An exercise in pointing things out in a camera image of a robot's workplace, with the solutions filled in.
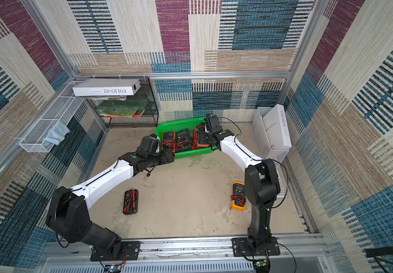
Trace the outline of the orange multimeter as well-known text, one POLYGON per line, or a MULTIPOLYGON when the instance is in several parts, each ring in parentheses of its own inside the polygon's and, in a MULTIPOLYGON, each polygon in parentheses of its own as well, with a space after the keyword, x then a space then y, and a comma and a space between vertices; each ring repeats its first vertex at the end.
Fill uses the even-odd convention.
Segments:
POLYGON ((199 148, 208 148, 210 143, 207 139, 207 133, 205 131, 205 126, 203 124, 197 125, 194 130, 194 141, 199 148))
POLYGON ((174 131, 167 131, 162 134, 162 142, 163 149, 171 149, 172 152, 176 151, 177 141, 176 134, 174 131))

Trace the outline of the green plastic basket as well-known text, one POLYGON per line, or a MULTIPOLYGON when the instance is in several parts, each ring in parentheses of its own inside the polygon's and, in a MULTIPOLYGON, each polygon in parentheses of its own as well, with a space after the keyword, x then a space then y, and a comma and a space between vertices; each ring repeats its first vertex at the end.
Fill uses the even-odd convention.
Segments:
MULTIPOLYGON (((155 135, 159 137, 160 141, 162 141, 163 140, 163 133, 165 133, 165 132, 168 132, 168 131, 178 132, 183 129, 194 130, 196 128, 196 126, 200 123, 204 123, 204 117, 166 122, 166 123, 160 124, 156 128, 155 135)), ((211 149, 210 147, 206 147, 206 148, 200 148, 200 149, 191 150, 191 151, 176 152, 175 159, 182 159, 182 158, 188 158, 188 157, 195 157, 198 155, 211 154, 213 151, 215 151, 215 149, 211 149)))

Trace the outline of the yellow multimeter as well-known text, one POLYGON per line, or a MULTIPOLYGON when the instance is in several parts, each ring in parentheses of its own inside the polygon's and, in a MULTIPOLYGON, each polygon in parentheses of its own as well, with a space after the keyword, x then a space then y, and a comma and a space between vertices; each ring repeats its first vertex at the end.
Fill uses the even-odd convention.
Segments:
POLYGON ((246 208, 245 184, 234 182, 232 187, 232 195, 230 196, 231 208, 243 211, 246 208))

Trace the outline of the green multimeter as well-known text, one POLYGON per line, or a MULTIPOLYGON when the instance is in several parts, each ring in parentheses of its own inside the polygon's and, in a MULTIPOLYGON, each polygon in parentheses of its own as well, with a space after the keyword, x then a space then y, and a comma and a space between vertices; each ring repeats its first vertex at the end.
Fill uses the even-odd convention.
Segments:
POLYGON ((186 152, 191 151, 193 147, 193 138, 191 137, 191 132, 189 129, 183 129, 176 133, 176 152, 186 152))

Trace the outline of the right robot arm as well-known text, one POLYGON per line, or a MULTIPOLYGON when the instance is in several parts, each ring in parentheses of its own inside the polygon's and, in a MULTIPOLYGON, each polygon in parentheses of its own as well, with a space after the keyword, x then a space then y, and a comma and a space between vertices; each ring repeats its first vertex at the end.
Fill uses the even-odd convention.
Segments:
POLYGON ((230 130, 224 129, 215 115, 204 118, 211 146, 230 156, 244 171, 244 191, 251 204, 247 249, 252 254, 279 255, 279 244, 270 230, 270 217, 280 194, 275 161, 262 159, 244 146, 230 130))

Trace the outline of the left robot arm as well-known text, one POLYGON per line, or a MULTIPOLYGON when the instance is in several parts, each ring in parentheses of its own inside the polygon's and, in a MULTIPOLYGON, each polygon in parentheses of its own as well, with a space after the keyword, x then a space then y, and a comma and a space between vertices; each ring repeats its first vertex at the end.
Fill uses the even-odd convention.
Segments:
POLYGON ((57 188, 50 202, 45 223, 68 243, 82 242, 112 260, 124 258, 121 237, 92 222, 89 209, 106 193, 143 171, 172 163, 171 148, 162 148, 154 135, 143 137, 137 150, 120 156, 109 168, 89 180, 57 188))

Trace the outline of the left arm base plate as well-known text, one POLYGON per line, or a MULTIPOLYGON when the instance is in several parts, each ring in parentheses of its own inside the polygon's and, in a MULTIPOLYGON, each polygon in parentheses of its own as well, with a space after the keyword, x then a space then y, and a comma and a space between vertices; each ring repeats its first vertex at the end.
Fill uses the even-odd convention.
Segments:
POLYGON ((140 241, 121 241, 108 250, 93 248, 90 261, 104 263, 108 261, 137 260, 140 244, 140 241))

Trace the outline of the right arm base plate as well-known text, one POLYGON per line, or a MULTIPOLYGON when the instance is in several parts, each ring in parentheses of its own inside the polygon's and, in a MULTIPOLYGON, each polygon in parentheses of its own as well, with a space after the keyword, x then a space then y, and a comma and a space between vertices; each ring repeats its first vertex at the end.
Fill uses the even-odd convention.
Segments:
POLYGON ((235 257, 255 258, 280 255, 279 243, 275 237, 271 237, 269 243, 266 243, 262 248, 254 250, 245 237, 232 238, 231 241, 235 257))

